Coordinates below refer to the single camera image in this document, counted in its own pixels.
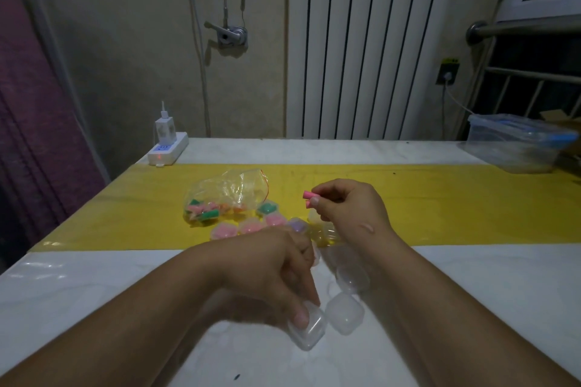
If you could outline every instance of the forearm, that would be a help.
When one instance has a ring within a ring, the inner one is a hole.
[[[149,386],[219,286],[203,247],[180,253],[0,378],[0,386]]]
[[[395,233],[365,246],[437,385],[580,385]]]

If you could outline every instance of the cardboard box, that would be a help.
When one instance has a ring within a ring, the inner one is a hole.
[[[546,122],[556,124],[560,127],[576,130],[577,133],[581,135],[581,116],[572,119],[560,109],[556,109],[554,111],[544,111],[540,114]],[[581,139],[577,138],[577,140],[571,142],[570,145],[568,145],[567,148],[563,150],[563,152],[570,155],[581,156]]]

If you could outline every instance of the white window frame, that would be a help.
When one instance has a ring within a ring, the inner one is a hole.
[[[581,0],[503,0],[498,22],[581,14]]]

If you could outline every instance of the hand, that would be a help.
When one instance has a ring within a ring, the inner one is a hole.
[[[200,246],[224,287],[262,299],[297,327],[307,327],[309,312],[289,285],[298,282],[305,297],[320,305],[310,271],[314,252],[308,237],[277,227]]]
[[[369,233],[393,233],[381,196],[372,185],[351,179],[335,179],[313,188],[320,195],[310,200],[324,221],[331,221],[347,242],[357,242],[362,230]]]

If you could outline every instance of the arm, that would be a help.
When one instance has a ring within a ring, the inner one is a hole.
[[[438,386],[576,386],[554,361],[513,331],[391,228],[369,184],[337,179],[313,188],[311,205],[381,267],[397,317]]]
[[[260,298],[309,322],[284,281],[319,303],[311,242],[284,229],[194,246],[139,280],[0,378],[11,386],[149,386],[218,288]]]

